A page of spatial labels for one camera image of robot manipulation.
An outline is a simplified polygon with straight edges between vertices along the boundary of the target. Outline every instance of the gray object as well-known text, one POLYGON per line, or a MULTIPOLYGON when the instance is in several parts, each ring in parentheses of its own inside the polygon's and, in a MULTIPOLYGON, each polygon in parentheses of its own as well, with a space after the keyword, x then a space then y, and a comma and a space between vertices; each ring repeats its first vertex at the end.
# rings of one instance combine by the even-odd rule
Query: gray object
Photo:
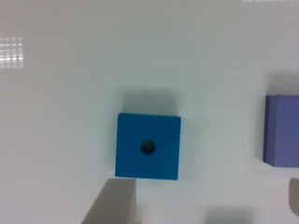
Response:
POLYGON ((134 224, 135 179, 109 179, 82 224, 134 224))

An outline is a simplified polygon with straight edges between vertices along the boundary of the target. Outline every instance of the blue cube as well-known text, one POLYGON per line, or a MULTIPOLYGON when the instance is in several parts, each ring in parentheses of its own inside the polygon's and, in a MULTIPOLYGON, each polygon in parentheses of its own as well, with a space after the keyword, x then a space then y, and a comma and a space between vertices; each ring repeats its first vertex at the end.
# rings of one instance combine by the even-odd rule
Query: blue cube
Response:
POLYGON ((299 167, 299 96, 266 96, 263 161, 299 167))
POLYGON ((115 176, 177 180, 180 120, 120 113, 115 176))

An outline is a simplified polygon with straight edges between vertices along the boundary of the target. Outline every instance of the blue block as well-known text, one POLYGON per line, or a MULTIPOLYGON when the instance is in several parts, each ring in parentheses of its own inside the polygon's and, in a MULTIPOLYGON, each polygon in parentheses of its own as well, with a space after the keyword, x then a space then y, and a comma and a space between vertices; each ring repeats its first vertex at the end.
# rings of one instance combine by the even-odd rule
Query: blue block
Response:
POLYGON ((266 96, 263 161, 299 167, 299 96, 266 96))
POLYGON ((180 120, 120 113, 115 176, 177 180, 180 120))

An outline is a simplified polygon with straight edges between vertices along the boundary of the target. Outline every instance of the purple block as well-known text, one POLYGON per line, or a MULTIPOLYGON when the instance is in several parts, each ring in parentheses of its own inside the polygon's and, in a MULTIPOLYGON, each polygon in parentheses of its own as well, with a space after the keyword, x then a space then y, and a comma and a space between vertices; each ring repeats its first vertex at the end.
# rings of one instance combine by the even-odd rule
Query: purple block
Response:
POLYGON ((266 96, 263 161, 299 167, 299 96, 266 96))

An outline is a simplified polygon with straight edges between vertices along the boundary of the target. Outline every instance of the hole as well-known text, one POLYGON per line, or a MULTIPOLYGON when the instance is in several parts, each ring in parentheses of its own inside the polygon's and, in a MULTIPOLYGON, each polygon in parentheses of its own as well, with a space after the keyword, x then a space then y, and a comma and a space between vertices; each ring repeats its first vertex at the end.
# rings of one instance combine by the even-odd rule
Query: hole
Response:
POLYGON ((150 140, 146 140, 141 144, 141 151, 144 154, 149 155, 153 153, 154 150, 155 150, 155 144, 150 140))

